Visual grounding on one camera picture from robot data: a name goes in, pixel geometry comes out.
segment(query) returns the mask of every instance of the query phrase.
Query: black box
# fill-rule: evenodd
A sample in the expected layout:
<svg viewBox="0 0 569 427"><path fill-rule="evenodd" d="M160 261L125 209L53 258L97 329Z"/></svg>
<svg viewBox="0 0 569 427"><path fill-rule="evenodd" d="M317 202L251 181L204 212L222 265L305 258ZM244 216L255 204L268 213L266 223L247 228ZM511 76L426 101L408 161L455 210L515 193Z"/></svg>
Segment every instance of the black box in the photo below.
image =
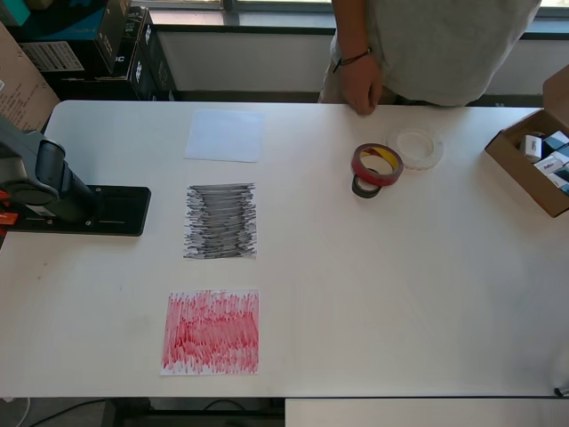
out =
<svg viewBox="0 0 569 427"><path fill-rule="evenodd" d="M10 28L22 50L45 76L109 75L121 43L131 0L54 0Z"/></svg>
<svg viewBox="0 0 569 427"><path fill-rule="evenodd" d="M156 101L158 90L139 45L121 43L109 77L48 79L62 100Z"/></svg>
<svg viewBox="0 0 569 427"><path fill-rule="evenodd" d="M130 8L124 27L123 39L139 42L142 54L146 58L152 77L158 86L158 99L160 101L173 101L176 84L158 33L154 29L150 12L146 7L133 6Z"/></svg>

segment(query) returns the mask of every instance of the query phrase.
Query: red tape roll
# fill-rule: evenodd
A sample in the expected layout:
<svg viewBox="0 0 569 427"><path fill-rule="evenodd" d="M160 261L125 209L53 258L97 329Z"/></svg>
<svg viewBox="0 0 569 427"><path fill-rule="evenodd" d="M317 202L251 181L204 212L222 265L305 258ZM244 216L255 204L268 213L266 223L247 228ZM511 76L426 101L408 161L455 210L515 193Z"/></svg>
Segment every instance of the red tape roll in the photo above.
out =
<svg viewBox="0 0 569 427"><path fill-rule="evenodd" d="M384 158L392 167L393 172L389 174L381 174L373 169L368 169L362 163L362 157L378 156ZM403 172L403 160L401 157L389 147L380 144L364 144L359 146L352 157L352 170L360 179L378 187L393 185L399 179L399 175Z"/></svg>

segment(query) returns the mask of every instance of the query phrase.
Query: person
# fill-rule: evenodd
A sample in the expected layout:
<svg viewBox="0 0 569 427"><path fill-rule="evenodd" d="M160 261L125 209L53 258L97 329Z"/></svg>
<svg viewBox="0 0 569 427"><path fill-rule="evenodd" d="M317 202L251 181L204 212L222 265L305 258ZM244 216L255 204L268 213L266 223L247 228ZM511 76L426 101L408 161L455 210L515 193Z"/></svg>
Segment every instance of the person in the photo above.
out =
<svg viewBox="0 0 569 427"><path fill-rule="evenodd" d="M540 2L333 0L337 31L320 101L347 102L360 115L378 102L474 101Z"/></svg>

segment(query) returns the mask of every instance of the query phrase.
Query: bracelet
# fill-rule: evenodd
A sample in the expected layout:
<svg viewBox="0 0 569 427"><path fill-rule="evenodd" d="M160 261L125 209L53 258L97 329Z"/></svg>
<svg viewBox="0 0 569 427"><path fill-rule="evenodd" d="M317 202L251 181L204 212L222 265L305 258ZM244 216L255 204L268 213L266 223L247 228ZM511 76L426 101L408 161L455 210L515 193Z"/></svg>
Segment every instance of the bracelet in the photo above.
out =
<svg viewBox="0 0 569 427"><path fill-rule="evenodd" d="M360 53L357 56L352 56L351 58L347 58L346 60L340 59L340 61L336 64L336 67L333 70L333 73L336 72L336 70L340 67L340 66L344 66L344 65L349 65L349 64L353 64L354 62L356 62L357 60L361 60L362 58L364 58L365 56L369 55L370 53L372 53L372 48L368 47L367 51L365 51L364 53Z"/></svg>

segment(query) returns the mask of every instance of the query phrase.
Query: window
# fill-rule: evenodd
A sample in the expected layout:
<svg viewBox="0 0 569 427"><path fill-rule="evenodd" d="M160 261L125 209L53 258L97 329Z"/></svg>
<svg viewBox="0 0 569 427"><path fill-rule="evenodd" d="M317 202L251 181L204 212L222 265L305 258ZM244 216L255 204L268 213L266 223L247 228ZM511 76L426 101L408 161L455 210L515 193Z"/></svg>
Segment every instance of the window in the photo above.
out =
<svg viewBox="0 0 569 427"><path fill-rule="evenodd" d="M166 8L223 9L260 12L331 12L332 0L135 0L137 4ZM538 14L569 18L569 0L542 0Z"/></svg>
<svg viewBox="0 0 569 427"><path fill-rule="evenodd" d="M569 0L542 0L541 7L569 7Z"/></svg>

